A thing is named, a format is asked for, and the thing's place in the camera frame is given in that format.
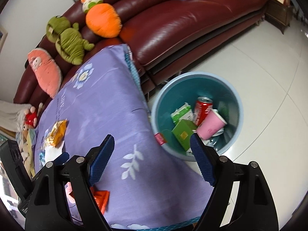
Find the orange-red snack wrapper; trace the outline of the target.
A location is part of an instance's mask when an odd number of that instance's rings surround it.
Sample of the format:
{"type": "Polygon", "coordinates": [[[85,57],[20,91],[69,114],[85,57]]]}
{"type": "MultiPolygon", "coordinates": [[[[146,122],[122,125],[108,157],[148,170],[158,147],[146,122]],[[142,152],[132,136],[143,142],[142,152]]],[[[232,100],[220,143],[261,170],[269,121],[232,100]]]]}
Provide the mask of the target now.
{"type": "MultiPolygon", "coordinates": [[[[110,192],[107,190],[97,190],[95,186],[90,187],[90,190],[93,194],[96,204],[98,205],[99,210],[101,211],[102,214],[104,214],[108,205],[110,192]]],[[[72,186],[70,184],[68,184],[68,186],[65,188],[65,192],[68,201],[72,204],[75,204],[76,201],[72,190],[72,186]]]]}

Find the yellow orange snack bag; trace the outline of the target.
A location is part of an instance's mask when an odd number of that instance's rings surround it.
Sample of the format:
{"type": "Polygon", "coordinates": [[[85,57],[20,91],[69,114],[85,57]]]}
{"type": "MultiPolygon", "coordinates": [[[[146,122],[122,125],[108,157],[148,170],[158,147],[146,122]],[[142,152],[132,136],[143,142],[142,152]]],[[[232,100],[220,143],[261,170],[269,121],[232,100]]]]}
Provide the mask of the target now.
{"type": "Polygon", "coordinates": [[[62,139],[64,138],[66,128],[67,128],[67,119],[56,121],[50,133],[44,140],[44,146],[56,147],[57,145],[59,145],[62,139]]]}

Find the pink paper cup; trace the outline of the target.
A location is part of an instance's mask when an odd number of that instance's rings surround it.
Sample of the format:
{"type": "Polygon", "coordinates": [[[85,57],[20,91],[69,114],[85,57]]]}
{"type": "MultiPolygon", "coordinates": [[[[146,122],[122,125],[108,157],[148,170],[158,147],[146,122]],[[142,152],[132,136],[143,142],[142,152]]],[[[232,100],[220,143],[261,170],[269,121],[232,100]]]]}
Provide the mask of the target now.
{"type": "Polygon", "coordinates": [[[217,111],[211,109],[208,116],[196,129],[196,132],[200,138],[203,140],[208,140],[226,124],[227,122],[222,118],[222,116],[220,116],[217,111]]]}

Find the green cardboard box gold emblem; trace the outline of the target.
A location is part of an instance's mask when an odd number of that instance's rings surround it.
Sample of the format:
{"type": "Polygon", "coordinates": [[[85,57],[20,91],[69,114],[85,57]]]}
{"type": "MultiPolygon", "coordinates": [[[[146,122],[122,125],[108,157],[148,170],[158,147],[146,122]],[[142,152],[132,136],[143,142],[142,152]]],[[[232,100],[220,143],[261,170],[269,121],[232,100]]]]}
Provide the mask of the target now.
{"type": "Polygon", "coordinates": [[[190,137],[197,129],[196,125],[187,119],[181,119],[172,129],[172,133],[185,152],[190,149],[190,137]]]}

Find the red soda can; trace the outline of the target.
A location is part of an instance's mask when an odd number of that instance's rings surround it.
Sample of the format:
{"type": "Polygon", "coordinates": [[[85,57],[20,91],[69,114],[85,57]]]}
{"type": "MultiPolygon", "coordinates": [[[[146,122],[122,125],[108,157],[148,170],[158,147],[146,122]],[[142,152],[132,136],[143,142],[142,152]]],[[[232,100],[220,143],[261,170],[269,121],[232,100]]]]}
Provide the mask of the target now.
{"type": "Polygon", "coordinates": [[[194,109],[194,120],[193,120],[196,126],[199,126],[204,121],[204,119],[208,116],[212,107],[213,107],[212,99],[205,96],[199,96],[197,98],[194,109]]]}

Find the white green carton box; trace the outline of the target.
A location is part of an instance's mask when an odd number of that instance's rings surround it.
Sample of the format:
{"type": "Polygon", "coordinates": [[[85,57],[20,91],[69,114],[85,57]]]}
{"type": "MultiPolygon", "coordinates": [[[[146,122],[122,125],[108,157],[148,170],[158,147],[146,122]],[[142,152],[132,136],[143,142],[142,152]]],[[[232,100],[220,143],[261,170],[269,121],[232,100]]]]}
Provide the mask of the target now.
{"type": "Polygon", "coordinates": [[[176,109],[173,113],[170,114],[171,119],[175,125],[182,119],[192,121],[194,118],[194,113],[192,107],[189,103],[185,102],[183,106],[179,109],[176,109]]]}

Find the teal plastic trash bin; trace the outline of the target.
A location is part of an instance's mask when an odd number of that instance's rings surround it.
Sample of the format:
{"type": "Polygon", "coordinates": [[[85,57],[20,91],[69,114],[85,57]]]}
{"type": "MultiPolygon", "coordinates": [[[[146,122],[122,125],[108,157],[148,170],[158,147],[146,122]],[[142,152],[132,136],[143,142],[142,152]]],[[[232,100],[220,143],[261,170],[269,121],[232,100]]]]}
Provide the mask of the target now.
{"type": "Polygon", "coordinates": [[[151,126],[155,134],[161,134],[165,143],[161,147],[174,157],[194,162],[192,153],[185,152],[172,133],[175,127],[171,113],[188,103],[194,109],[197,98],[205,96],[213,100],[213,108],[227,125],[217,137],[214,149],[219,155],[235,143],[243,126],[244,109],[241,98],[231,83],[216,74],[193,71],[181,74],[168,82],[158,93],[151,109],[151,126]]]}

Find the beige plush toy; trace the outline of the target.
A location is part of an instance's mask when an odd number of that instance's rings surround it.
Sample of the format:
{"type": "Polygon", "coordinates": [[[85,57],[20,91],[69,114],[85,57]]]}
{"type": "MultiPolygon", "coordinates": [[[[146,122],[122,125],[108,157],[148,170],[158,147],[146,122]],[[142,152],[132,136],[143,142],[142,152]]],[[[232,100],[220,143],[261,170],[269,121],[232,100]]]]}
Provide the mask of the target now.
{"type": "Polygon", "coordinates": [[[35,175],[34,148],[37,140],[35,129],[30,128],[20,133],[19,149],[23,157],[23,164],[30,178],[35,175]]]}

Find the white cloth drape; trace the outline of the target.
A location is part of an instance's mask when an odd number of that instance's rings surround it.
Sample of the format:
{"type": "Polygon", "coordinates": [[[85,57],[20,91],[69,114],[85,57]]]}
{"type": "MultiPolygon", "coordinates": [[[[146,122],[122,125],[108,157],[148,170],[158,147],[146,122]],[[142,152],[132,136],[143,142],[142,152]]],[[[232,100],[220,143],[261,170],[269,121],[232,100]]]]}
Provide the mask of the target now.
{"type": "Polygon", "coordinates": [[[25,113],[31,104],[15,104],[0,101],[0,126],[12,132],[20,132],[23,128],[25,113]]]}

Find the small red dressed doll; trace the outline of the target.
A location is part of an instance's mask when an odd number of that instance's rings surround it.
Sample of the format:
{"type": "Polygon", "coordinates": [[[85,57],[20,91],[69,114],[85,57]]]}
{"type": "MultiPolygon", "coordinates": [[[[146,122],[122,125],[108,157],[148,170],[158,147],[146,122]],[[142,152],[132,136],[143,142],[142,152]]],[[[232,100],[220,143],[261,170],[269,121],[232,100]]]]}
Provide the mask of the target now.
{"type": "Polygon", "coordinates": [[[38,116],[41,113],[43,108],[43,103],[40,103],[36,109],[34,106],[31,106],[29,109],[24,111],[24,123],[23,130],[34,129],[38,123],[38,116]]]}

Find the pink plush pillow toy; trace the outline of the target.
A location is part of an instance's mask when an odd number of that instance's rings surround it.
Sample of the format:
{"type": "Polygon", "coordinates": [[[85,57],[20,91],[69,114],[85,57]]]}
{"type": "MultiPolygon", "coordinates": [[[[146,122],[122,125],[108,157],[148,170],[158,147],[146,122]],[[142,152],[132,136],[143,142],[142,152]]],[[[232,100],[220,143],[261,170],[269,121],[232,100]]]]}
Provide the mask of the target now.
{"type": "Polygon", "coordinates": [[[62,83],[62,73],[55,60],[45,49],[36,48],[28,53],[28,61],[40,88],[54,99],[62,83]]]}

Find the green frog plush toy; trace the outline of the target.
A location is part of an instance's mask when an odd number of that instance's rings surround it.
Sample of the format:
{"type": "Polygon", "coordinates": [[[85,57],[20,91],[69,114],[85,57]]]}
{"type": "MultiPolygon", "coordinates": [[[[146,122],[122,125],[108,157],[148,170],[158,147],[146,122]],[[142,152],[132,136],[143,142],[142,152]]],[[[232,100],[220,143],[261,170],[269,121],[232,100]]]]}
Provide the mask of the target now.
{"type": "Polygon", "coordinates": [[[95,45],[84,39],[79,32],[79,24],[64,16],[52,17],[46,25],[46,37],[55,44],[61,58],[73,65],[81,65],[85,51],[91,51],[95,45]]]}

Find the wooden side cabinet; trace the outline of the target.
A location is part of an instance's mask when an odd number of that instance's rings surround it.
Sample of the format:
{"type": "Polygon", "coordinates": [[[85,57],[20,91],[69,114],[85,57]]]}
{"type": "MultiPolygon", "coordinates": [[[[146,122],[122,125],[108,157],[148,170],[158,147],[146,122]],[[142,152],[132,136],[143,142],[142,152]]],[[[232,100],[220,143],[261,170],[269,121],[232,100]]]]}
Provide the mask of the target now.
{"type": "Polygon", "coordinates": [[[290,0],[268,0],[268,7],[266,10],[266,18],[276,25],[282,34],[285,29],[290,27],[290,22],[293,17],[293,6],[290,0]]]}

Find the dark red leather sofa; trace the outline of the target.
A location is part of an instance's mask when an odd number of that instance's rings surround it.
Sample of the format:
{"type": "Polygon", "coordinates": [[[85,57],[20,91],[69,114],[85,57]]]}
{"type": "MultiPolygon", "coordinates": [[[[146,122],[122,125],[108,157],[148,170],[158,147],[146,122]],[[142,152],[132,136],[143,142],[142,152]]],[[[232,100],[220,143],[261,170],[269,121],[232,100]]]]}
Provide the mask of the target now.
{"type": "Polygon", "coordinates": [[[90,59],[110,45],[127,44],[148,93],[212,49],[261,20],[267,0],[104,0],[122,21],[120,34],[105,39],[86,26],[81,3],[64,14],[95,45],[90,59]]]}

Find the framed picture on wall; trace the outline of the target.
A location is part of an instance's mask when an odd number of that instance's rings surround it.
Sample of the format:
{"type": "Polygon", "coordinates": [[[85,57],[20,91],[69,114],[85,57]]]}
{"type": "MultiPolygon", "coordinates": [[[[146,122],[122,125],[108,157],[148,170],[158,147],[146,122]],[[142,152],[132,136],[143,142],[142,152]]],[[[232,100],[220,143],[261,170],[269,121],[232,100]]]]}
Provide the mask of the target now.
{"type": "Polygon", "coordinates": [[[4,29],[2,25],[0,25],[0,51],[3,48],[7,35],[8,35],[8,32],[4,29]]]}

